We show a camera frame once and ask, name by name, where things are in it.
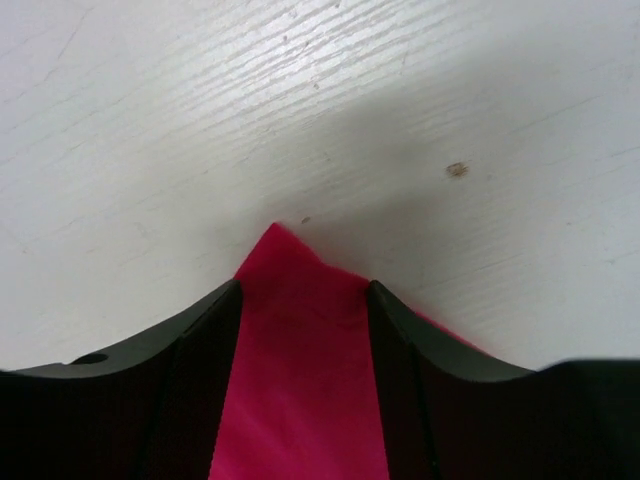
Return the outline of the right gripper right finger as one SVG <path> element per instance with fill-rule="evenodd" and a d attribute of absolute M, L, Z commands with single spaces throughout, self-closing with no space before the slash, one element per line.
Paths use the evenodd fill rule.
<path fill-rule="evenodd" d="M 429 323 L 379 282 L 366 302 L 391 478 L 638 477 L 637 361 L 527 370 Z"/>

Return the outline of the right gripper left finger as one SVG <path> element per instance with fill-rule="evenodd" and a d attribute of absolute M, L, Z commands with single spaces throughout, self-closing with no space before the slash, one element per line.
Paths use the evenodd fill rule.
<path fill-rule="evenodd" d="M 239 334 L 230 281 L 71 363 L 1 375 L 5 479 L 205 479 Z"/>

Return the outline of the pink t shirt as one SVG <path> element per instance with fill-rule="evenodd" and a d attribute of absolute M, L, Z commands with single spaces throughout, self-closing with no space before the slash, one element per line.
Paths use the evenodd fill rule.
<path fill-rule="evenodd" d="M 367 280 L 277 223 L 235 277 L 241 324 L 210 477 L 387 478 Z"/>

